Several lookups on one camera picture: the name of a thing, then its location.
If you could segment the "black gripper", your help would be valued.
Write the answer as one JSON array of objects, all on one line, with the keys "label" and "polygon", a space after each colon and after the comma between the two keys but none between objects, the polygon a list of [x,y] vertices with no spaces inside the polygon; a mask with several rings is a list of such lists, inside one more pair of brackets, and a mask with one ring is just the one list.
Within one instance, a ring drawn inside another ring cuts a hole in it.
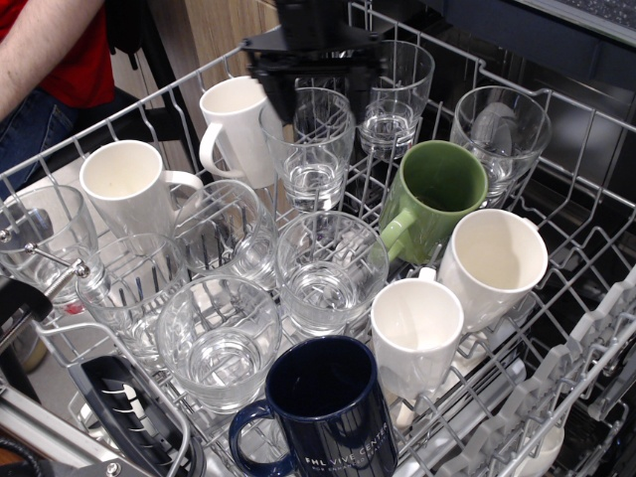
[{"label": "black gripper", "polygon": [[248,70],[283,124],[296,110],[295,78],[347,74],[347,98],[357,124],[365,119],[372,88],[384,71],[380,36],[346,19],[343,1],[276,1],[279,25],[242,41]]}]

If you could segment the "person forearm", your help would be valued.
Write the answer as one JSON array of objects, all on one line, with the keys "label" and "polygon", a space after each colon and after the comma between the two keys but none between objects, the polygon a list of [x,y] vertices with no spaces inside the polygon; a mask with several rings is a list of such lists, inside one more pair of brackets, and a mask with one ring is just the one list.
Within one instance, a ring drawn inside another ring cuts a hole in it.
[{"label": "person forearm", "polygon": [[1,41],[1,117],[6,118],[70,52],[101,1],[26,3]]}]

